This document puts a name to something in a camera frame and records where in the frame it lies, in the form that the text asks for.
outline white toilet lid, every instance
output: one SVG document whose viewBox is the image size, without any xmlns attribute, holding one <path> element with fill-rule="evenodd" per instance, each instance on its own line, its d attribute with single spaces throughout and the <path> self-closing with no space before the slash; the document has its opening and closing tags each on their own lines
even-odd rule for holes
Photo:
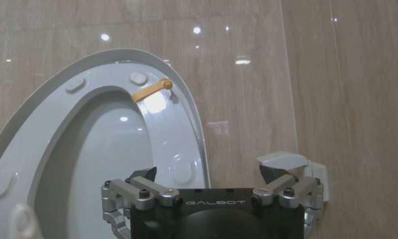
<svg viewBox="0 0 398 239">
<path fill-rule="evenodd" d="M 164 77 L 172 90 L 133 103 L 131 95 Z M 152 166 L 164 186 L 209 187 L 192 95 L 152 54 L 100 52 L 52 77 L 0 133 L 0 239 L 21 202 L 33 206 L 45 238 L 113 238 L 101 184 Z"/>
</svg>

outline robotic hand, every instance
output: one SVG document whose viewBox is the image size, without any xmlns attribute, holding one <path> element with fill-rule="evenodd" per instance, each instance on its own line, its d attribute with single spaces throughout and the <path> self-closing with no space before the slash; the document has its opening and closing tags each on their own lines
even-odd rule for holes
<svg viewBox="0 0 398 239">
<path fill-rule="evenodd" d="M 324 183 L 316 177 L 297 177 L 289 172 L 305 168 L 305 175 L 313 174 L 318 165 L 280 153 L 258 161 L 268 183 L 260 188 L 166 188 L 153 182 L 156 167 L 136 171 L 125 181 L 107 181 L 101 187 L 103 218 L 112 225 L 115 236 L 119 239 L 308 238 L 322 216 Z"/>
</svg>

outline bolt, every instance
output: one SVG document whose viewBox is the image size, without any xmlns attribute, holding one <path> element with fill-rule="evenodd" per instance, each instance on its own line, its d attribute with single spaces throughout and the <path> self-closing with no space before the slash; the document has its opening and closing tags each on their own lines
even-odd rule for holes
<svg viewBox="0 0 398 239">
<path fill-rule="evenodd" d="M 294 196 L 294 190 L 293 188 L 286 188 L 284 191 L 284 195 L 288 197 L 293 197 Z"/>
<path fill-rule="evenodd" d="M 140 190 L 140 193 L 139 193 L 140 198 L 148 198 L 149 196 L 151 196 L 151 192 L 148 189 Z"/>
</svg>

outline beige marble tile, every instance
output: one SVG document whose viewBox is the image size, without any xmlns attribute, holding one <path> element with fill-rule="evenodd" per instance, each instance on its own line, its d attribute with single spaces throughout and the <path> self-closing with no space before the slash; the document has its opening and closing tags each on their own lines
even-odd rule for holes
<svg viewBox="0 0 398 239">
<path fill-rule="evenodd" d="M 104 41 L 103 34 L 109 36 Z M 113 48 L 139 48 L 162 54 L 162 22 L 128 22 L 123 24 L 64 28 L 52 31 L 52 67 L 57 72 L 89 54 Z"/>
<path fill-rule="evenodd" d="M 369 185 L 361 191 L 362 201 L 365 195 L 373 196 L 361 205 L 369 217 L 362 224 L 366 236 L 398 238 L 398 197 L 394 203 L 386 197 L 398 193 L 398 2 L 333 2 L 333 13 L 356 127 L 358 179 Z"/>
<path fill-rule="evenodd" d="M 164 19 L 164 0 L 141 1 L 141 19 L 143 21 Z"/>
<path fill-rule="evenodd" d="M 0 33 L 0 127 L 51 72 L 51 31 Z"/>
<path fill-rule="evenodd" d="M 398 238 L 398 2 L 282 6 L 300 152 L 329 169 L 314 238 Z"/>
</svg>

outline metal bracket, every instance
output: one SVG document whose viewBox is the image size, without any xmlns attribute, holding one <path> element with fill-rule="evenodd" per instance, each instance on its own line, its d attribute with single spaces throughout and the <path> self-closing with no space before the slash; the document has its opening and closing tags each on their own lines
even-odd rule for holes
<svg viewBox="0 0 398 239">
<path fill-rule="evenodd" d="M 300 204 L 304 206 L 304 235 L 305 238 L 309 238 L 312 230 L 316 227 L 316 222 L 324 214 L 324 202 L 329 201 L 329 191 L 325 190 L 325 185 L 328 185 L 326 167 L 310 162 L 302 155 L 289 152 L 272 153 L 258 157 L 257 160 L 265 181 L 273 180 L 268 186 L 276 187 L 280 205 L 285 208 L 297 208 Z M 289 185 L 285 182 L 286 175 L 274 179 L 281 174 L 298 169 L 304 169 L 304 174 L 297 183 Z M 265 203 L 272 203 L 274 195 L 270 193 L 265 194 L 261 190 L 254 190 L 253 193 L 258 198 L 266 199 Z"/>
<path fill-rule="evenodd" d="M 182 203 L 182 198 L 177 189 L 166 188 L 144 177 L 132 178 L 129 183 L 140 189 L 148 189 L 158 199 L 162 206 L 176 207 Z"/>
<path fill-rule="evenodd" d="M 290 187 L 293 183 L 294 177 L 285 174 L 262 188 L 254 188 L 253 196 L 258 200 L 260 205 L 270 205 L 273 203 L 274 197 L 278 195 L 278 192 L 284 190 L 286 187 Z"/>
</svg>

